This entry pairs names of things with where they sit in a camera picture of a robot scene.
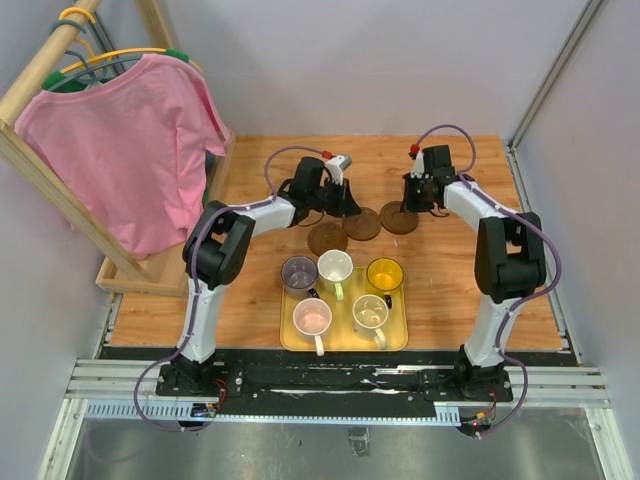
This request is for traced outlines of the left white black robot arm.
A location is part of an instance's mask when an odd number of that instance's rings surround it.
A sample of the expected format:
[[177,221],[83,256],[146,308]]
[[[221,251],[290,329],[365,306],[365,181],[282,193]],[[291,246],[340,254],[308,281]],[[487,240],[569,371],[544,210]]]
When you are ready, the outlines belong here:
[[212,388],[221,307],[254,237],[294,227],[312,211],[334,218],[361,213],[345,178],[351,164],[351,157],[344,154],[327,161],[306,156],[294,176],[267,199],[240,206],[213,201],[205,207],[182,253],[189,286],[185,323],[162,374],[165,379],[174,376],[174,391],[200,396]]

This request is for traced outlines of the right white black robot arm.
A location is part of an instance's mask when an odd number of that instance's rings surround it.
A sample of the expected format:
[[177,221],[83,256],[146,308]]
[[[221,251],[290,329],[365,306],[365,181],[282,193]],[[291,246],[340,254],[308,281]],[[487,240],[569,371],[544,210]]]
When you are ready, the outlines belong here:
[[540,218],[505,207],[458,173],[447,145],[414,144],[409,156],[414,166],[403,176],[401,208],[412,213],[444,208],[477,234],[474,276],[481,305],[450,381],[460,397],[474,400],[504,382],[505,347],[515,319],[524,300],[546,281]]

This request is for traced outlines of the brown wooden coaster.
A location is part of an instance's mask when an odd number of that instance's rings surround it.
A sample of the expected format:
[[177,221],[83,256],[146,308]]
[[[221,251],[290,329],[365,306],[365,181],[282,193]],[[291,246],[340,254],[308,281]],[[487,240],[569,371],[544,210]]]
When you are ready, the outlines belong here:
[[373,209],[362,207],[360,214],[344,218],[342,227],[349,238],[369,241],[380,233],[381,221]]
[[403,211],[401,201],[390,201],[380,210],[381,225],[390,233],[407,235],[413,232],[419,223],[417,213]]
[[349,237],[343,227],[336,223],[316,225],[307,237],[307,244],[314,255],[321,256],[329,250],[345,251]]

